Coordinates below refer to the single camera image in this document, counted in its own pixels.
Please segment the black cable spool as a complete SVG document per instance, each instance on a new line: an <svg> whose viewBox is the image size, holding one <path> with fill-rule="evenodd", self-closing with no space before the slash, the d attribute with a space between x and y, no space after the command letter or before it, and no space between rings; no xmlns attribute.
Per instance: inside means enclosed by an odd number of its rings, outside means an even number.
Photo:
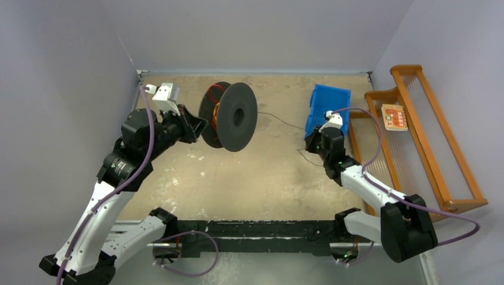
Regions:
<svg viewBox="0 0 504 285"><path fill-rule="evenodd" d="M199 107L199 117L209 123L201 136L213 148L241 151L254 135L257 115L256 96L248 84L214 83L205 92Z"/></svg>

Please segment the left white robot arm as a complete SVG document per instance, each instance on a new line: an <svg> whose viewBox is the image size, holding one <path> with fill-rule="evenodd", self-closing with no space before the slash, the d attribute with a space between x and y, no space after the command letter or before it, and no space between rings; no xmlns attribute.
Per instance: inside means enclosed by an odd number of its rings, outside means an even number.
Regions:
<svg viewBox="0 0 504 285"><path fill-rule="evenodd" d="M97 174L92 197L71 236L39 267L59 284L109 284L116 270L148 243L172 242L179 233L177 218L162 208L130 230L110 238L109 233L130 199L152 172L152 161L177 142L197 141L207 120L179 104L163 111L132 111L121 126L121 136Z"/></svg>

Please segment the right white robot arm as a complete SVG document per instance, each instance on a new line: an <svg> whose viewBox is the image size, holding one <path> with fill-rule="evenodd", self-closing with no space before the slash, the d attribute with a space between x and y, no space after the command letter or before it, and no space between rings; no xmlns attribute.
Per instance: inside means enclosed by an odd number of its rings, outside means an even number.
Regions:
<svg viewBox="0 0 504 285"><path fill-rule="evenodd" d="M430 214L419 195L398 192L364 170L347 155L343 132L317 126L305 138L305 149L317 154L329 179L361 197L376 212L347 210L335 216L334 234L343 242L355 235L381 244L388 257L400 263L438 246Z"/></svg>

